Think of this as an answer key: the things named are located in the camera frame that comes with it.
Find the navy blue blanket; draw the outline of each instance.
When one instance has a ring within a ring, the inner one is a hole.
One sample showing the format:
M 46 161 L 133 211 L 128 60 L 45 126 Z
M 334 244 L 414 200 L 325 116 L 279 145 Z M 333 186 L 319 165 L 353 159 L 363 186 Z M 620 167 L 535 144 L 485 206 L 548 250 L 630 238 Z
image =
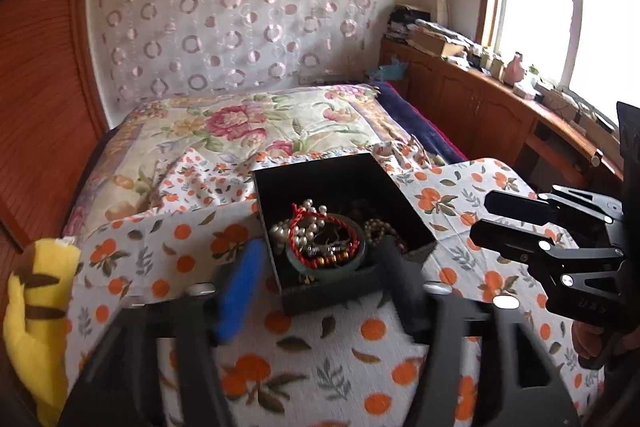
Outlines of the navy blue blanket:
M 380 94 L 378 102 L 407 133 L 413 134 L 432 154 L 438 154 L 447 164 L 459 163 L 466 158 L 433 123 L 402 98 L 388 82 L 370 82 Z

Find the blue sponge pad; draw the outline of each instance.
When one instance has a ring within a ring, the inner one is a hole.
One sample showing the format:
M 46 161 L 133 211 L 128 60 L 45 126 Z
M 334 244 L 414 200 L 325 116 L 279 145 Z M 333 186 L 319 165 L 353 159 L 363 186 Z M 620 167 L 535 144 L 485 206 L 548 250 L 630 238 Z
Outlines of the blue sponge pad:
M 220 320 L 216 336 L 226 344 L 238 334 L 244 323 L 251 297 L 260 279 L 266 245 L 262 239 L 252 239 L 244 244 L 244 253 L 234 278 L 228 284 L 220 301 Z

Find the pink figurine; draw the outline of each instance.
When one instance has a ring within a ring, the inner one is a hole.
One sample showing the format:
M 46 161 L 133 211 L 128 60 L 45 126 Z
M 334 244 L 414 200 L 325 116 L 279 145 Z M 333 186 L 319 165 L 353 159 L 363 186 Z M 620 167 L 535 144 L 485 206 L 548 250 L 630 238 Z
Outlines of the pink figurine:
M 524 68 L 522 67 L 522 54 L 516 52 L 513 55 L 513 59 L 504 68 L 504 75 L 502 76 L 502 81 L 508 86 L 513 87 L 514 84 L 517 84 L 524 78 Z

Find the red string bracelet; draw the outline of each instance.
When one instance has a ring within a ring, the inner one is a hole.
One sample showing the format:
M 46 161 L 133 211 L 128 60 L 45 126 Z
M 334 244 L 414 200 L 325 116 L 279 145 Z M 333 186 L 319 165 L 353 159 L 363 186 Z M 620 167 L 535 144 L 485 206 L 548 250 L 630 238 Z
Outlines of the red string bracelet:
M 356 255 L 356 252 L 360 247 L 360 240 L 358 239 L 358 234 L 353 229 L 353 227 L 350 227 L 337 217 L 329 216 L 328 214 L 319 214 L 318 212 L 310 212 L 305 207 L 297 206 L 295 203 L 292 203 L 291 206 L 293 208 L 293 217 L 291 219 L 291 224 L 289 225 L 289 247 L 291 248 L 293 255 L 296 256 L 300 263 L 308 266 L 309 268 L 316 269 L 324 266 L 331 266 L 332 264 L 337 264 L 341 261 L 347 261 L 348 259 Z M 351 241 L 351 244 L 347 251 L 328 255 L 327 257 L 319 257 L 312 260 L 309 260 L 304 255 L 302 255 L 302 253 L 300 252 L 300 248 L 295 243 L 296 234 L 293 233 L 293 229 L 300 221 L 302 221 L 302 219 L 307 216 L 315 216 L 318 219 L 324 219 L 325 222 L 330 221 L 331 223 L 335 223 L 336 225 L 345 228 L 349 233 L 349 239 Z

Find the window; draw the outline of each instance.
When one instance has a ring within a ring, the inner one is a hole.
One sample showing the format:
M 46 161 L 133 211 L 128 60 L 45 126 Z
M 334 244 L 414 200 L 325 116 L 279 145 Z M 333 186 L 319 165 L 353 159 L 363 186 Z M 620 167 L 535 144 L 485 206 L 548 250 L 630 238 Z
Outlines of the window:
M 495 47 L 576 94 L 612 123 L 616 102 L 640 107 L 634 39 L 640 0 L 503 0 Z

